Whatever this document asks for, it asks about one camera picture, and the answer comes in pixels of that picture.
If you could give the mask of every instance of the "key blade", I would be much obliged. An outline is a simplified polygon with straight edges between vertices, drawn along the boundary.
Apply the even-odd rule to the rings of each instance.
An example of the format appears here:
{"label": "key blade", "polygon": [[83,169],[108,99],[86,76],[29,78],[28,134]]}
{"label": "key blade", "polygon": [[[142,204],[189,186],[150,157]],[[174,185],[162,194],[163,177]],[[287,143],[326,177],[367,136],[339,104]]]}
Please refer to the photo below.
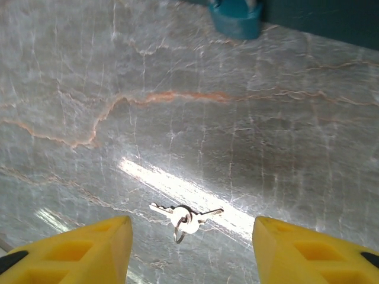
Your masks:
{"label": "key blade", "polygon": [[200,224],[205,223],[208,219],[214,216],[220,216],[224,212],[223,209],[212,210],[206,213],[198,214],[197,219]]}
{"label": "key blade", "polygon": [[157,206],[156,203],[151,203],[149,205],[149,207],[151,210],[154,210],[155,212],[158,212],[158,213],[166,216],[167,218],[171,218],[171,215],[173,212],[173,210],[171,208],[164,208],[162,206]]}

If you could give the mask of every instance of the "marble surface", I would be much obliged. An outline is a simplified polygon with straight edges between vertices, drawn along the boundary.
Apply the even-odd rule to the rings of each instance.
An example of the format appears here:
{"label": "marble surface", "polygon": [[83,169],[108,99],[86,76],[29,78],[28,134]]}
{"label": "marble surface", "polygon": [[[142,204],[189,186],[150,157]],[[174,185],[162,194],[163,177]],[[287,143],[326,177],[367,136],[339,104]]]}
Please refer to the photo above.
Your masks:
{"label": "marble surface", "polygon": [[[0,233],[127,214],[128,283],[258,283],[265,215],[379,249],[379,52],[158,0],[0,1]],[[151,202],[223,217],[172,240]]]}

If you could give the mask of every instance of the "dark teal wall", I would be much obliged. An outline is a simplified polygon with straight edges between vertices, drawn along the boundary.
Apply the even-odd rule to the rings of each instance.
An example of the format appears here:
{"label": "dark teal wall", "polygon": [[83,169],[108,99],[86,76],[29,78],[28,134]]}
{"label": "dark teal wall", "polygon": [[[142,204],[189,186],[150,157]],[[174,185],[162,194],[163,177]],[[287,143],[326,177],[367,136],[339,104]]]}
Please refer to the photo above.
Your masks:
{"label": "dark teal wall", "polygon": [[265,22],[379,50],[379,0],[261,1]]}

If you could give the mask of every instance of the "teal container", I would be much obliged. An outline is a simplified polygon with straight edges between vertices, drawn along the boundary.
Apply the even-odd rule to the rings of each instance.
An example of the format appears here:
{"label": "teal container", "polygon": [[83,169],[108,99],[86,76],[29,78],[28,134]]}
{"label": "teal container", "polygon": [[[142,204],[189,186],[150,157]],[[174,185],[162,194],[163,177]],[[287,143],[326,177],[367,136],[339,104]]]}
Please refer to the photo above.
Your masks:
{"label": "teal container", "polygon": [[208,6],[216,30],[236,40],[253,40],[261,33],[262,3],[249,12],[245,0],[221,0]]}

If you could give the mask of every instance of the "key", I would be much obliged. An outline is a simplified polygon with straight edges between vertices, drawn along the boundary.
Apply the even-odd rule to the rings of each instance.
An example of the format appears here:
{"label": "key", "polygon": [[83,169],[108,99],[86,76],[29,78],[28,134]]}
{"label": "key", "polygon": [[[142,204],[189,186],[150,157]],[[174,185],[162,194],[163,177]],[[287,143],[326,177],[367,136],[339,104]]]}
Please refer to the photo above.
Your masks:
{"label": "key", "polygon": [[163,206],[158,206],[157,203],[151,203],[149,205],[150,209],[154,210],[155,212],[161,213],[162,215],[166,216],[171,220],[172,225],[176,227],[179,223],[179,220],[181,218],[186,218],[186,222],[182,222],[180,229],[184,230],[184,225],[190,223],[192,221],[192,214],[184,207],[176,207],[175,209],[172,208],[164,208]]}
{"label": "key", "polygon": [[163,206],[158,206],[157,203],[154,203],[154,202],[151,203],[149,205],[149,207],[150,207],[151,210],[154,210],[155,212],[161,213],[164,216],[166,216],[167,218],[171,219],[171,215],[173,213],[173,209],[171,209],[170,207],[169,208],[164,208]]}
{"label": "key", "polygon": [[196,214],[192,212],[192,221],[189,222],[186,226],[183,226],[183,231],[185,231],[187,234],[196,233],[199,230],[200,225],[203,225],[209,218],[220,216],[223,212],[223,209],[217,209],[203,214]]}

